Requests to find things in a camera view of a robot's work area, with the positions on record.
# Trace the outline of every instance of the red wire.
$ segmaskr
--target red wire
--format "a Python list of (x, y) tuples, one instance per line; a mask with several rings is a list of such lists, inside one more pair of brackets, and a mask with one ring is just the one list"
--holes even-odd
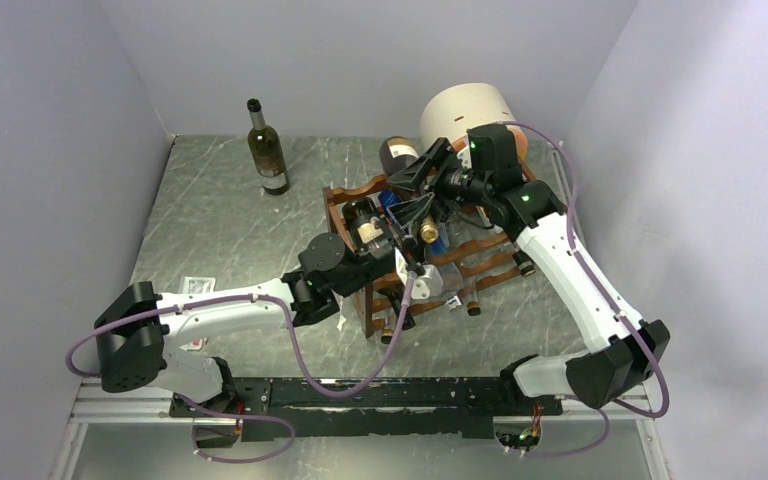
[[(237, 415), (243, 414), (243, 401), (237, 399)], [(243, 431), (243, 421), (239, 418), (234, 422), (234, 433), (239, 434)]]

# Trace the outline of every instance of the white wall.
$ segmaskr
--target white wall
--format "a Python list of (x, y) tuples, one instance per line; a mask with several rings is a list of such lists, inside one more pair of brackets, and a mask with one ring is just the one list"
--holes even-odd
[(489, 82), (566, 133), (636, 0), (102, 0), (174, 133), (418, 135), (439, 91)]
[(588, 246), (673, 334), (675, 478), (768, 478), (768, 1), (642, 1), (567, 144)]
[(63, 353), (127, 286), (167, 153), (97, 2), (0, 0), (0, 479), (47, 476)]

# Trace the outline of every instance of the white sticker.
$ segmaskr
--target white sticker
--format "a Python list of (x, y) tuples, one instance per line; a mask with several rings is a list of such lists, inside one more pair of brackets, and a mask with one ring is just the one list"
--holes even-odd
[[(214, 277), (183, 277), (178, 292), (187, 295), (212, 293), (215, 286), (216, 279)], [(204, 347), (205, 343), (207, 343), (207, 339), (200, 338), (186, 345), (181, 345), (181, 348), (188, 352), (198, 352)]]
[(449, 310), (454, 310), (460, 307), (461, 305), (463, 305), (463, 303), (461, 302), (461, 298), (457, 295), (446, 300), (446, 308), (448, 308)]
[(260, 177), (260, 184), (263, 185), (263, 188), (268, 188), (270, 190), (282, 188), (287, 184), (287, 174), (282, 173), (274, 177)]

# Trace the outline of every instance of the blue object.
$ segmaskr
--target blue object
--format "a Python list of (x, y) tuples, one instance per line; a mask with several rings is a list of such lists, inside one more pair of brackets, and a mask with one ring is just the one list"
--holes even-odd
[[(396, 196), (395, 193), (393, 193), (392, 190), (382, 190), (381, 193), (378, 194), (378, 203), (381, 204), (381, 207), (384, 208), (384, 211), (387, 212), (387, 215), (390, 216), (391, 220), (393, 219), (390, 215), (390, 211), (387, 210), (389, 207), (392, 207), (393, 205), (398, 205), (402, 203), (401, 200), (399, 200), (399, 197)], [(435, 240), (431, 245), (428, 246), (428, 253), (431, 255), (443, 255), (446, 253), (446, 250), (448, 250), (448, 245), (446, 241), (446, 231), (443, 225), (437, 225), (437, 230), (440, 232), (440, 236), (437, 237), (437, 240)]]

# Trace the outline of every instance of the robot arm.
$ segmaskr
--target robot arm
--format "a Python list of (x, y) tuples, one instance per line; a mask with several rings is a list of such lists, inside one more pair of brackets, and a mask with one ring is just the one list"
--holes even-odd
[[(652, 374), (620, 315), (638, 328), (656, 359), (669, 342), (669, 331), (660, 320), (647, 323), (617, 293), (581, 242), (576, 242), (575, 252), (570, 250), (565, 206), (546, 183), (523, 178), (514, 136), (505, 126), (484, 125), (467, 135), (471, 168), (463, 168), (448, 141), (441, 138), (389, 182), (398, 188), (424, 189), (430, 204), (424, 211), (436, 214), (435, 219), (445, 218), (463, 205), (482, 207), (489, 220), (503, 228), (511, 242), (540, 267), (572, 313), (587, 350), (548, 358), (528, 356), (501, 374), (527, 397), (575, 395), (587, 406), (600, 408)], [(436, 175), (425, 182), (433, 169)], [(440, 205), (450, 207), (435, 212), (434, 207)], [(579, 257), (619, 312), (585, 273)]]
[[(388, 209), (392, 224), (368, 199), (344, 206), (343, 216), (357, 246), (354, 250), (338, 235), (323, 233), (299, 254), (297, 270), (260, 285), (192, 298), (156, 295), (150, 282), (129, 287), (96, 321), (96, 328), (157, 308), (165, 308), (166, 313), (96, 337), (102, 388), (117, 393), (151, 385), (197, 403), (209, 402), (211, 408), (222, 411), (236, 397), (227, 364), (186, 352), (182, 345), (203, 337), (286, 325), (283, 310), (258, 302), (259, 295), (288, 305), (294, 327), (328, 318), (338, 311), (335, 293), (348, 296), (394, 269), (417, 273), (423, 282), (411, 293), (423, 298), (428, 295), (426, 289), (439, 282), (430, 275), (433, 268), (423, 267), (425, 249), (417, 227), (429, 216), (444, 221), (454, 209), (468, 204), (481, 206), (490, 221), (541, 268), (570, 309), (587, 348), (557, 357), (527, 356), (502, 370), (501, 376), (523, 396), (572, 394), (592, 408), (640, 384), (652, 374), (652, 366), (619, 315), (638, 327), (656, 359), (670, 338), (663, 322), (647, 323), (611, 286), (580, 242), (576, 252), (570, 251), (564, 205), (544, 182), (523, 179), (514, 137), (507, 128), (485, 125), (468, 135), (472, 168), (462, 168), (448, 141), (441, 138), (415, 163), (389, 177), (391, 187), (416, 193), (414, 200)], [(584, 272), (579, 257), (619, 314)], [(212, 301), (230, 295), (240, 298)], [(404, 329), (413, 323), (406, 319)]]
[[(350, 202), (343, 213), (358, 248), (352, 250), (336, 234), (322, 233), (299, 254), (300, 267), (281, 278), (200, 295), (155, 294), (150, 282), (128, 287), (95, 322), (96, 328), (140, 312), (165, 313), (96, 337), (104, 391), (149, 385), (197, 403), (210, 402), (211, 408), (222, 411), (237, 395), (227, 363), (187, 352), (182, 345), (249, 329), (319, 323), (339, 310), (335, 293), (348, 296), (391, 272), (397, 247), (410, 247), (397, 244), (402, 235), (371, 202)], [(408, 268), (422, 271), (415, 261)], [(270, 302), (259, 302), (259, 296)], [(284, 310), (271, 303), (275, 301), (289, 307), (289, 321)], [(392, 300), (392, 305), (400, 309), (400, 300)], [(413, 324), (408, 314), (403, 328)]]

